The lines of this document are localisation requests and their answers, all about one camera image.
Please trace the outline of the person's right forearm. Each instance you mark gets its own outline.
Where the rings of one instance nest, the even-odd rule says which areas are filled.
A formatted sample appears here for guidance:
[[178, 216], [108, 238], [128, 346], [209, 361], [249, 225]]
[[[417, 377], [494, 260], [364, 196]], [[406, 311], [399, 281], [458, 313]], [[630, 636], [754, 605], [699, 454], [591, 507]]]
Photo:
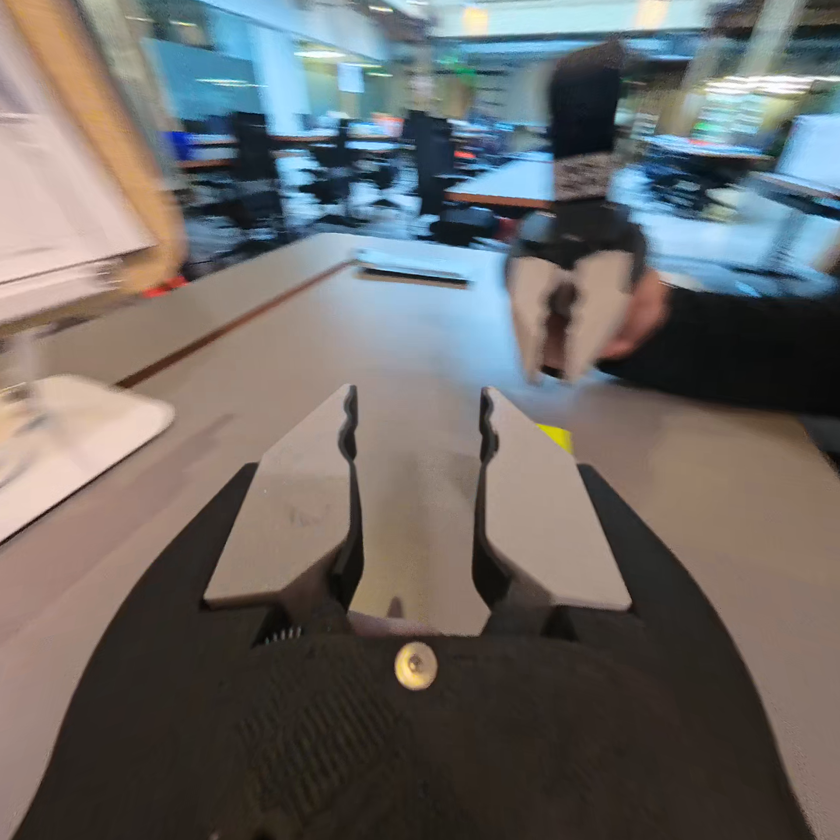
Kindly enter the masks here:
[[652, 332], [597, 367], [693, 400], [838, 417], [838, 290], [745, 297], [667, 287]]

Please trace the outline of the black office chair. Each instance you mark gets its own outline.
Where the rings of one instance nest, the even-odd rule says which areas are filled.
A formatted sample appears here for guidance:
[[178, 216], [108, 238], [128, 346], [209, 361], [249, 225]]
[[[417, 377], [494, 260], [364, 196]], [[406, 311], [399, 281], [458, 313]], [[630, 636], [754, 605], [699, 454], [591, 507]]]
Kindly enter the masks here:
[[417, 237], [455, 247], [493, 239], [498, 220], [491, 210], [447, 197], [448, 190], [463, 181], [455, 169], [455, 143], [448, 121], [412, 110], [403, 123], [402, 140], [413, 146], [416, 192], [421, 200], [418, 216], [427, 220]]
[[286, 232], [281, 184], [274, 142], [264, 114], [236, 111], [232, 130], [237, 156], [232, 168], [238, 206], [248, 227], [268, 227], [278, 235]]
[[400, 145], [388, 139], [354, 138], [351, 120], [341, 119], [329, 140], [309, 146], [309, 153], [317, 167], [308, 171], [309, 181], [302, 184], [301, 191], [322, 205], [341, 206], [348, 212], [352, 186], [359, 179], [361, 172], [359, 162], [389, 161], [399, 150]]

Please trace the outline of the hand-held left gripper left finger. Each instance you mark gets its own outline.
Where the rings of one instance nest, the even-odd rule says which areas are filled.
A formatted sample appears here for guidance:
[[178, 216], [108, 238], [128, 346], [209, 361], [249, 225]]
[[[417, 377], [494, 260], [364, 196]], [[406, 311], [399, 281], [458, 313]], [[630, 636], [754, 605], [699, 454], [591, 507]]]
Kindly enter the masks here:
[[358, 391], [342, 385], [262, 455], [203, 600], [213, 609], [347, 608], [364, 567]]

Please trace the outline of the white document stand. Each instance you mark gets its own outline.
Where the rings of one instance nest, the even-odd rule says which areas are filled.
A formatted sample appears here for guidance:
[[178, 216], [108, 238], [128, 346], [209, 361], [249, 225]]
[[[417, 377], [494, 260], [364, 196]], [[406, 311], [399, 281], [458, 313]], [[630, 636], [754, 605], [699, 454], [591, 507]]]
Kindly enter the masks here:
[[183, 216], [73, 2], [2, 2], [14, 32], [154, 245], [55, 274], [1, 281], [2, 541], [160, 435], [173, 409], [74, 374], [42, 374], [39, 338], [171, 279]]

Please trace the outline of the silver metal object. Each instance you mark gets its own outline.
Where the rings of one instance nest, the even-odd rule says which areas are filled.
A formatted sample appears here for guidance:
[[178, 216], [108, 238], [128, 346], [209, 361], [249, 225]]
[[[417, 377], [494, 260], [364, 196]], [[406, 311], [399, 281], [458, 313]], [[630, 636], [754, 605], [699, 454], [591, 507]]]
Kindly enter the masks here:
[[354, 252], [355, 265], [371, 277], [421, 281], [453, 287], [467, 287], [472, 279], [464, 265], [432, 256], [394, 255], [381, 250], [360, 248]]

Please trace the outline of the person's right hand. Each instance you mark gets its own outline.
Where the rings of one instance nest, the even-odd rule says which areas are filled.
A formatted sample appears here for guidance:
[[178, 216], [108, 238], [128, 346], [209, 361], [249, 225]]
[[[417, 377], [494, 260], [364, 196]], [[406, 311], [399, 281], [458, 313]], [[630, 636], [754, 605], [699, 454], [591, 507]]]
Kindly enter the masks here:
[[633, 289], [624, 320], [598, 359], [619, 361], [653, 337], [669, 315], [671, 287], [655, 268], [648, 268]]

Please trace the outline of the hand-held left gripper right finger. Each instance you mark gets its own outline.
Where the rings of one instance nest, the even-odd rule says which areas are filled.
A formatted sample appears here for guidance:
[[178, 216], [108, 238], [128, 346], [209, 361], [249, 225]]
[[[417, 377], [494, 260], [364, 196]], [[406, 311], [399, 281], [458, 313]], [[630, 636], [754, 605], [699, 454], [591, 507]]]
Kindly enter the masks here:
[[573, 615], [616, 621], [633, 599], [575, 457], [497, 388], [479, 397], [471, 576], [482, 634], [574, 634]]

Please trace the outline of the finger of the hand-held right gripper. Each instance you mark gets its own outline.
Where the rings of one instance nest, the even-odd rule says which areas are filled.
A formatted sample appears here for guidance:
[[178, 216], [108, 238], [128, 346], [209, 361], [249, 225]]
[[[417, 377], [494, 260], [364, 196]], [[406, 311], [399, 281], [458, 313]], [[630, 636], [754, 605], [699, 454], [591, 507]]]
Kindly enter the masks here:
[[592, 368], [621, 327], [632, 296], [633, 256], [601, 251], [580, 259], [573, 271], [576, 297], [565, 331], [563, 376], [576, 383]]
[[560, 287], [560, 267], [533, 256], [507, 261], [509, 295], [514, 335], [523, 374], [536, 383], [543, 371], [552, 315], [551, 300]]

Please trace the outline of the white desk orange edge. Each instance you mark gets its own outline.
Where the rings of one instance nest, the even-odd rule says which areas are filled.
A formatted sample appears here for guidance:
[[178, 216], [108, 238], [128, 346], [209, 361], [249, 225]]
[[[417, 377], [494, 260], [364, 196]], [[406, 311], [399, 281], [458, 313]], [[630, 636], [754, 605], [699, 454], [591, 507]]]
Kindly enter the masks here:
[[542, 211], [554, 200], [553, 162], [519, 159], [456, 183], [444, 191], [454, 203], [502, 211]]

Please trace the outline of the printed instruction sheet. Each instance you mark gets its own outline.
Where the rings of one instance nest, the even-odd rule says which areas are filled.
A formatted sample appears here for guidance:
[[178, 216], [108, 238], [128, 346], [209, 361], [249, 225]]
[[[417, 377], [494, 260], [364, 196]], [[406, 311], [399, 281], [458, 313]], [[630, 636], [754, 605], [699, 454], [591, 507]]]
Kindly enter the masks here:
[[8, 12], [1, 23], [1, 281], [22, 283], [154, 245], [48, 91]]

